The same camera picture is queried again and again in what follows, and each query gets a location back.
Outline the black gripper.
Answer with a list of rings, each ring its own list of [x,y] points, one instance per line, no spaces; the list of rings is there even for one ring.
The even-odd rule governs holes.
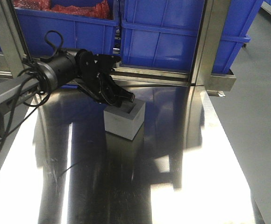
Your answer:
[[[134,101],[135,95],[117,85],[110,76],[114,64],[121,61],[119,56],[93,54],[82,49],[75,59],[78,75],[84,82],[82,88],[96,102],[120,108],[123,101]]]

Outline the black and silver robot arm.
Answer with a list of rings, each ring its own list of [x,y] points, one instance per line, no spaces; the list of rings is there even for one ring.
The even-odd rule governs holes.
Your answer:
[[[0,83],[0,152],[11,125],[15,108],[36,94],[45,98],[34,107],[45,104],[51,93],[68,82],[80,78],[82,91],[96,102],[121,107],[124,101],[133,102],[135,95],[112,79],[113,66],[119,56],[93,54],[86,49],[55,50],[54,55],[27,62],[18,77]]]

